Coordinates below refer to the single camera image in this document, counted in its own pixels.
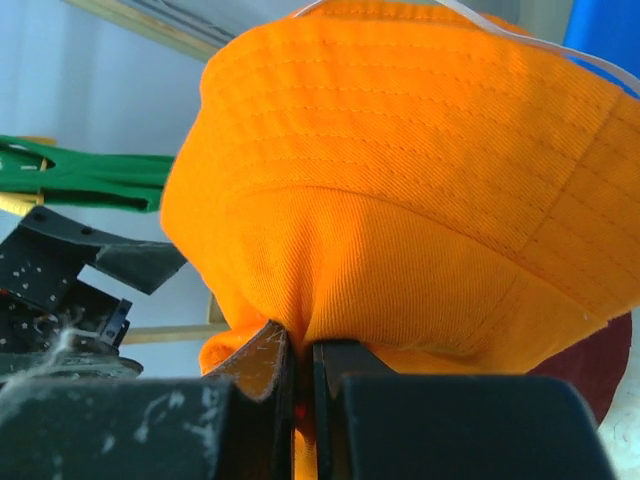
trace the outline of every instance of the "orange fabric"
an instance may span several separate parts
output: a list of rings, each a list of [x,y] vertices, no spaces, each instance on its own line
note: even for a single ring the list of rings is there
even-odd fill
[[[523,373],[640,304],[640,104],[570,61],[332,1],[234,40],[201,90],[162,223],[234,332],[203,372],[271,318],[299,351]]]

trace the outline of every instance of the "dark red object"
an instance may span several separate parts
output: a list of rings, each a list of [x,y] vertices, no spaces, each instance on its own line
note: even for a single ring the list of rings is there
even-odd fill
[[[529,374],[573,384],[600,425],[627,368],[630,348],[631,313],[627,313],[609,322],[605,329],[545,360]]]

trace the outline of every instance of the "green object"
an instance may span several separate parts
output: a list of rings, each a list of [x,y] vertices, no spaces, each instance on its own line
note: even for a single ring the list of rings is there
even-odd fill
[[[41,193],[48,205],[153,212],[173,160],[89,154],[0,135],[0,192]]]

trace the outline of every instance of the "orange bucket hat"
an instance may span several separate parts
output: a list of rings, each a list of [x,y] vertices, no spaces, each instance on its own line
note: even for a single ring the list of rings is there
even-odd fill
[[[231,327],[203,372],[273,319],[300,352],[524,373],[640,304],[640,103],[561,56],[330,1],[241,35],[201,92],[162,223]]]

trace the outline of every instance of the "green cloth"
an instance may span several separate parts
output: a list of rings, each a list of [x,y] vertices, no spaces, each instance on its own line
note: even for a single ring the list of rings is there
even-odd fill
[[[153,212],[160,208],[173,160],[89,154],[0,135],[0,192],[42,193],[45,205]]]

